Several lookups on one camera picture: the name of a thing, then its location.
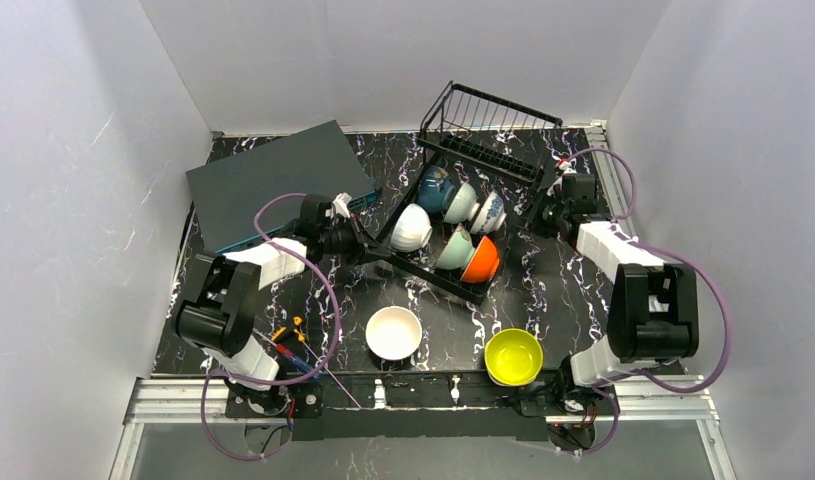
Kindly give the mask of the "white ribbed bowl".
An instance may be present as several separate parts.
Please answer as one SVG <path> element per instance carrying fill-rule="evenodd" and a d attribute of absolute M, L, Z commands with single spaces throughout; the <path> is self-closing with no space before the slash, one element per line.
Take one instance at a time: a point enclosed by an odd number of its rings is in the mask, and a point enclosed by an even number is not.
<path fill-rule="evenodd" d="M 426 210 L 411 203 L 403 210 L 393 227 L 390 235 L 391 248 L 401 253 L 417 251 L 428 244 L 432 232 Z"/>

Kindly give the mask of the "blue floral white bowl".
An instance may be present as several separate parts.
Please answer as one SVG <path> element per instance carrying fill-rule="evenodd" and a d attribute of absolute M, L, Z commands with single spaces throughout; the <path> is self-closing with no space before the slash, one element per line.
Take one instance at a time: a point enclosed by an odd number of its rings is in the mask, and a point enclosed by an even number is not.
<path fill-rule="evenodd" d="M 495 232 L 503 225 L 506 217 L 502 196 L 492 191 L 472 221 L 470 233 L 473 235 L 486 235 Z"/>

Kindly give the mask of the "celadon green bowl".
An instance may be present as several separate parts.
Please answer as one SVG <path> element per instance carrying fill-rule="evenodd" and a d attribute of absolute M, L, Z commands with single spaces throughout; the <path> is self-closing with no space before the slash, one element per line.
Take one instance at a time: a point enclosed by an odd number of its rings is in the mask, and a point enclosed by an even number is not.
<path fill-rule="evenodd" d="M 476 252 L 472 237 L 463 224 L 458 224 L 439 255 L 436 270 L 462 270 Z"/>

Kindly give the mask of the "black wire dish rack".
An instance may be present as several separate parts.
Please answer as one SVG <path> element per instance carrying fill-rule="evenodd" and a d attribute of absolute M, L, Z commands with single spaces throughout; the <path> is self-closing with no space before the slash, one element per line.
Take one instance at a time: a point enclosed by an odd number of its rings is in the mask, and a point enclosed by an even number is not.
<path fill-rule="evenodd" d="M 419 170 L 409 176 L 402 199 L 381 227 L 377 239 L 388 247 L 388 260 L 397 269 L 466 302 L 479 305 L 509 250 L 511 231 L 532 219 L 532 206 L 540 188 L 554 178 L 549 142 L 562 133 L 563 120 L 533 107 L 502 98 L 462 83 L 450 81 L 422 118 L 414 143 L 420 149 Z M 454 190 L 470 184 L 482 204 L 492 191 L 502 196 L 506 220 L 499 230 L 486 235 L 470 233 L 472 221 L 463 224 L 477 248 L 484 236 L 496 244 L 500 265 L 495 276 L 482 284 L 460 281 L 463 270 L 436 270 L 434 264 L 458 224 L 443 222 L 445 209 L 429 214 L 433 232 L 428 244 L 410 253 L 391 248 L 390 235 L 403 210 L 415 203 L 420 180 L 427 169 L 445 169 Z"/>

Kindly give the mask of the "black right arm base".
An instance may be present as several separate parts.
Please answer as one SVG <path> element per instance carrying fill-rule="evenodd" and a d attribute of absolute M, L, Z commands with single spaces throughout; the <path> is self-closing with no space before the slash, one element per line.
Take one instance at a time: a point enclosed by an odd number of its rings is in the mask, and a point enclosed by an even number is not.
<path fill-rule="evenodd" d="M 560 376 L 535 386 L 516 387 L 513 393 L 496 399 L 498 406 L 510 407 L 528 418 L 545 417 L 561 413 L 568 421 L 549 422 L 549 442 L 557 453 L 582 456 L 606 447 L 618 429 L 621 409 L 614 390 L 608 387 L 581 387 Z M 608 408 L 610 426 L 598 441 L 596 420 L 599 408 Z"/>

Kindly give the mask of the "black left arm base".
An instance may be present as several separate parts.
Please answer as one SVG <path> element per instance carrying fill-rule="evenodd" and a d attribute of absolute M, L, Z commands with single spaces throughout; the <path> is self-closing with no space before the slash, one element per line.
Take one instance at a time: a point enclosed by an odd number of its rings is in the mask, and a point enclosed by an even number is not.
<path fill-rule="evenodd" d="M 319 418 L 323 411 L 323 386 L 317 382 L 269 390 L 253 390 L 231 380 L 223 383 L 229 389 L 225 415 L 252 422 L 244 427 L 243 439 L 248 442 L 253 435 L 250 452 L 263 457 L 293 439 L 299 420 Z"/>

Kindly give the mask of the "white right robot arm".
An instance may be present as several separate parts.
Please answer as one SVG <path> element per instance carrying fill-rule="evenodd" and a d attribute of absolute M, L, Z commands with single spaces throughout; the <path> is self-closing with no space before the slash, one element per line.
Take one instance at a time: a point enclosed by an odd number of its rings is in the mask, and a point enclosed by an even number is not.
<path fill-rule="evenodd" d="M 561 175 L 537 204 L 532 221 L 539 232 L 568 243 L 613 283 L 602 337 L 561 363 L 564 390 L 598 386 L 697 352 L 694 270 L 638 246 L 618 223 L 599 213 L 593 175 Z"/>

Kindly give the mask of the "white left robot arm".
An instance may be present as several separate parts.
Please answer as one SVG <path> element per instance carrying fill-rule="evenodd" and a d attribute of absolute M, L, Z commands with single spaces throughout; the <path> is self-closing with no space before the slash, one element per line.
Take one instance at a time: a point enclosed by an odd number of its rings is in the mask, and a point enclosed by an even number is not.
<path fill-rule="evenodd" d="M 341 311 L 333 285 L 318 267 L 325 256 L 362 265 L 387 260 L 392 253 L 376 241 L 350 212 L 351 198 L 330 199 L 297 194 L 298 216 L 280 236 L 258 233 L 262 243 L 228 254 L 201 253 L 186 266 L 184 281 L 167 321 L 168 330 L 217 360 L 228 379 L 253 391 L 282 385 L 278 362 L 253 334 L 262 290 L 306 271 L 314 273 L 329 296 L 334 332 L 322 362 L 335 354 L 341 332 Z"/>

